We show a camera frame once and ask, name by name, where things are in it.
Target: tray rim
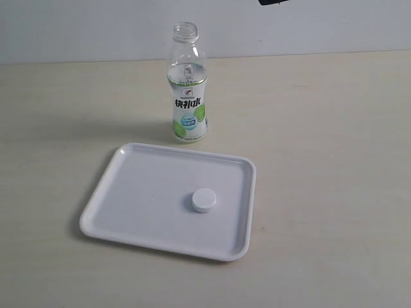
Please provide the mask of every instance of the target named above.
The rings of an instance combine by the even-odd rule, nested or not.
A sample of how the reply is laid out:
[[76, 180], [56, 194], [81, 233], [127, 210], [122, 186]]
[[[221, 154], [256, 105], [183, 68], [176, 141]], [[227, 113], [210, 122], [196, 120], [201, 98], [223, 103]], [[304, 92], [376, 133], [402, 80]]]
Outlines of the tray rim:
[[[101, 186], [103, 185], [104, 181], [106, 181], [106, 177], [108, 176], [108, 173], [111, 172], [111, 169], [113, 168], [113, 165], [116, 163], [117, 159], [120, 158], [120, 156], [123, 155], [121, 151], [124, 151], [126, 148], [132, 148], [134, 150], [135, 147], [141, 148], [141, 149], [151, 149], [151, 150], [166, 150], [166, 151], [171, 151], [175, 153], [183, 153], [183, 154], [191, 154], [191, 155], [196, 155], [196, 156], [203, 156], [203, 157], [211, 157], [211, 158], [222, 158], [224, 160], [239, 160], [242, 161], [246, 164], [248, 164], [251, 167], [252, 174], [251, 174], [251, 185], [250, 185], [250, 198], [248, 200], [248, 205], [249, 209], [247, 212], [247, 227], [246, 227], [246, 232], [245, 232], [245, 242], [242, 247], [242, 249], [234, 253], [232, 255], [214, 255], [214, 254], [208, 254], [208, 253], [195, 253], [192, 252], [191, 250], [185, 250], [181, 248], [176, 248], [174, 249], [173, 247], [165, 247], [164, 245], [161, 244], [155, 244], [155, 243], [146, 243], [142, 241], [133, 241], [132, 239], [125, 239], [124, 236], [123, 239], [121, 237], [116, 237], [113, 232], [109, 232], [108, 234], [104, 234], [104, 232], [95, 232], [89, 224], [89, 219], [86, 217], [90, 211], [97, 206], [98, 203], [94, 202], [94, 198], [96, 195], [99, 193]], [[87, 202], [82, 215], [80, 216], [80, 230], [83, 232], [84, 235], [96, 239], [102, 239], [106, 241], [113, 241], [116, 243], [123, 243], [123, 244], [129, 244], [132, 246], [138, 246], [138, 247], [143, 247], [143, 248], [149, 248], [149, 249], [154, 249], [154, 250], [160, 250], [160, 251], [165, 251], [165, 252], [173, 252], [173, 253], [179, 253], [183, 255], [191, 255], [194, 257], [201, 257], [205, 259], [212, 259], [216, 261], [223, 261], [223, 262], [230, 262], [230, 261], [235, 261], [238, 260], [239, 258], [243, 257], [247, 251], [249, 250], [250, 246], [250, 236], [251, 236], [251, 224], [252, 224], [252, 211], [254, 208], [254, 189], [255, 189], [255, 184], [256, 184], [256, 167], [254, 163], [249, 160], [248, 158], [245, 157], [240, 157], [240, 156], [234, 156], [234, 155], [226, 155], [226, 154], [219, 154], [219, 153], [212, 153], [212, 152], [206, 152], [206, 151], [197, 151], [197, 150], [189, 150], [189, 149], [184, 149], [184, 148], [173, 148], [169, 146], [159, 146], [159, 145], [154, 145], [154, 144], [145, 144], [145, 143], [138, 143], [138, 142], [130, 142], [126, 143], [122, 146], [120, 146], [116, 152], [113, 154], [109, 164], [107, 165], [106, 169], [104, 170], [103, 175], [98, 181], [98, 184], [96, 188], [94, 189], [91, 197], [89, 198], [89, 201]]]

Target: plastic tray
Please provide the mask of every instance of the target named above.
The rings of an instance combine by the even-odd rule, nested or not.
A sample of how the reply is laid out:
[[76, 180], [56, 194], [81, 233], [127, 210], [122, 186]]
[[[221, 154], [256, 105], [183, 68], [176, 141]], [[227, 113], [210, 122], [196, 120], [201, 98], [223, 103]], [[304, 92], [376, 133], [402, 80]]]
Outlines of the plastic tray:
[[[81, 218], [90, 237], [234, 261], [250, 241], [256, 168], [246, 158], [130, 143], [114, 154]], [[199, 213], [197, 189], [215, 206]]]

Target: plastic bottle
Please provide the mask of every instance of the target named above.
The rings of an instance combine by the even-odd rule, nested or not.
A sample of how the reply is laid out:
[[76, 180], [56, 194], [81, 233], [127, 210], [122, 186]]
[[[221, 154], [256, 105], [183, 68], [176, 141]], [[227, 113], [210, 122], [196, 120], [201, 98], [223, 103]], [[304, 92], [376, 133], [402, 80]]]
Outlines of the plastic bottle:
[[207, 72], [197, 40], [197, 27], [192, 22], [174, 25], [167, 77], [173, 91], [173, 131], [182, 142], [199, 141], [207, 133]]

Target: wall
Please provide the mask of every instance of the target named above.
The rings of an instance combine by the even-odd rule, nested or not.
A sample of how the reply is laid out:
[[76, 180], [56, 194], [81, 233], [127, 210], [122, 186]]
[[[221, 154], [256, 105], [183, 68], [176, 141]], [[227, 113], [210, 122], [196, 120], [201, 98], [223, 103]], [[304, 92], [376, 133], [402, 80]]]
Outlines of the wall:
[[0, 0], [0, 63], [158, 59], [193, 21], [207, 54], [411, 49], [410, 0]]

